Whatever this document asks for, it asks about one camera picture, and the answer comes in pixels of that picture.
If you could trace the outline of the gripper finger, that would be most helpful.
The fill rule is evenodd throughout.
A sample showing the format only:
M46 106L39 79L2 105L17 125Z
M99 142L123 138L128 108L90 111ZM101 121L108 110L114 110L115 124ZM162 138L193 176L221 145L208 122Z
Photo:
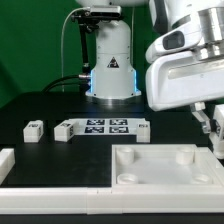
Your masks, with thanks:
M217 135L220 142L224 141L224 123L217 121Z

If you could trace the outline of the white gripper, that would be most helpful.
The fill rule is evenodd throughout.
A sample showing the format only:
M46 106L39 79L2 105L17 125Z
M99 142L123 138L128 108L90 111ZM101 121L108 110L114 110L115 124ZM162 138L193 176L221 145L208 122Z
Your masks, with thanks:
M147 49L146 92L154 111L190 105L204 134L211 132L205 101L224 97L224 59L198 61L190 50L202 39L199 26L180 26Z

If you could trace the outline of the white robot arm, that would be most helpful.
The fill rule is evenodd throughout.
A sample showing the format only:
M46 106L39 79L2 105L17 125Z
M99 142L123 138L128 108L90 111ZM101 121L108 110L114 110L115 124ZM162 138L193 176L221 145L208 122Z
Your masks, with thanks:
M138 95L130 63L130 28L121 8L147 4L160 36L145 57L149 107L161 111L189 105L204 133L212 131L206 101L224 97L224 0L76 0L97 24L97 62L87 95L124 100Z

